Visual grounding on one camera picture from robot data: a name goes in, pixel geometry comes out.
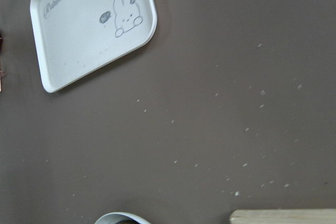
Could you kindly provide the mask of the cream rabbit tray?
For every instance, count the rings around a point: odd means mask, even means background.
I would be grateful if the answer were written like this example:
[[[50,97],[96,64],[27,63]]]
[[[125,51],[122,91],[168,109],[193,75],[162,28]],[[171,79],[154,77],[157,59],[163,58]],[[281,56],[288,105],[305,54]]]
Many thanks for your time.
[[[31,0],[46,92],[56,92],[141,48],[157,25],[154,0]]]

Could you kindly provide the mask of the bamboo cutting board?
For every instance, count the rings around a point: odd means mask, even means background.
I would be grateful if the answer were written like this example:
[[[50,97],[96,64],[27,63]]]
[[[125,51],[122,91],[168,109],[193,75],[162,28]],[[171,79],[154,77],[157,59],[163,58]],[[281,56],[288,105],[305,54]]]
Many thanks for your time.
[[[335,209],[236,210],[230,223],[335,223]]]

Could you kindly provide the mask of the white round plate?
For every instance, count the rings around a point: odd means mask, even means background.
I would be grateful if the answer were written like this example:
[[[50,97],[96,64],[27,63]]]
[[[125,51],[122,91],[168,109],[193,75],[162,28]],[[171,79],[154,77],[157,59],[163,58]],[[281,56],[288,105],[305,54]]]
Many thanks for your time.
[[[95,224],[140,223],[150,224],[146,219],[128,212],[111,212],[101,216]]]

